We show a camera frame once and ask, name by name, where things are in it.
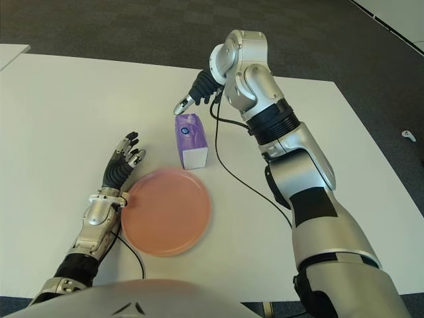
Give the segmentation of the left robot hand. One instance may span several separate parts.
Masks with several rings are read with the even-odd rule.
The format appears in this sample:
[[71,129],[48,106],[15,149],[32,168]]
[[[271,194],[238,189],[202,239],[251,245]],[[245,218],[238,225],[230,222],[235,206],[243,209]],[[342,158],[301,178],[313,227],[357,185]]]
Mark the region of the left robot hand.
[[145,149],[136,147],[138,142],[138,133],[130,132],[118,143],[105,168],[102,187],[116,190],[122,188],[132,171],[146,155]]

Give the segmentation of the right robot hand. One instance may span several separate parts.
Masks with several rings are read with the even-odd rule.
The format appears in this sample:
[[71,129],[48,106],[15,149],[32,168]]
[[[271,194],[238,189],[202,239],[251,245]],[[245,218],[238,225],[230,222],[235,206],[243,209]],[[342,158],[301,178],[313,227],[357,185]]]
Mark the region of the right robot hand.
[[215,80],[209,69],[201,70],[188,94],[174,107],[174,115],[183,114],[193,104],[200,105],[201,101],[208,104],[211,96],[222,88],[223,85]]

